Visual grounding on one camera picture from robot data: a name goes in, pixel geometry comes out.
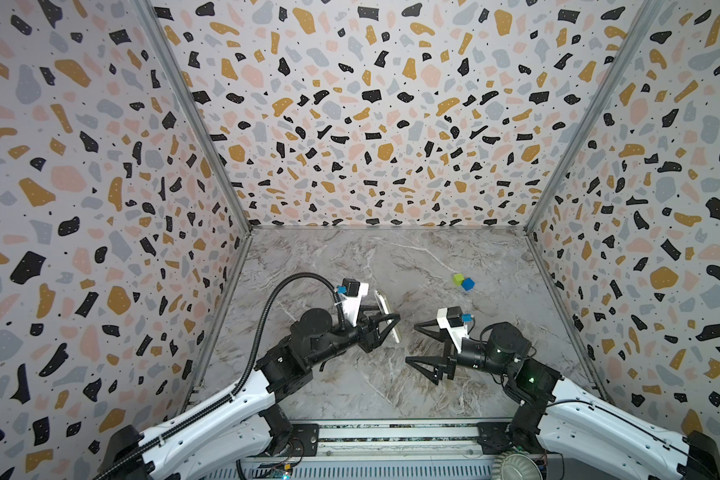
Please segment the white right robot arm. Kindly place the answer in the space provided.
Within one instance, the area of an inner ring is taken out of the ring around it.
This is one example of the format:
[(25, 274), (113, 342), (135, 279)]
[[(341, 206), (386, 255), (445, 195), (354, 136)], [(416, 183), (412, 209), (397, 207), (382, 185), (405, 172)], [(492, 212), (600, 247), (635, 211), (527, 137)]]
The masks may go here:
[(430, 382), (452, 380), (457, 368), (470, 368), (491, 375), (517, 403), (504, 432), (483, 434), (488, 452), (557, 454), (618, 479), (720, 479), (720, 452), (711, 437), (661, 428), (598, 398), (534, 358), (531, 341), (508, 322), (485, 327), (477, 339), (462, 315), (414, 329), (443, 345), (438, 356), (406, 359)]

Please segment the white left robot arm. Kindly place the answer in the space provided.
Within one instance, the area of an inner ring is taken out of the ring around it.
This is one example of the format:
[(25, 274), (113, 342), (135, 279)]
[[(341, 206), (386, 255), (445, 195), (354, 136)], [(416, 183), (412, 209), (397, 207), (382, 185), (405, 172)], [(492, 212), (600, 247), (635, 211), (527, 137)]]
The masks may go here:
[(313, 378), (313, 369), (357, 346), (379, 348), (400, 320), (363, 306), (355, 325), (334, 323), (321, 308), (305, 312), (288, 336), (260, 358), (248, 378), (183, 414), (142, 432), (117, 431), (101, 479), (200, 479), (228, 461), (305, 454), (309, 444), (279, 403)]

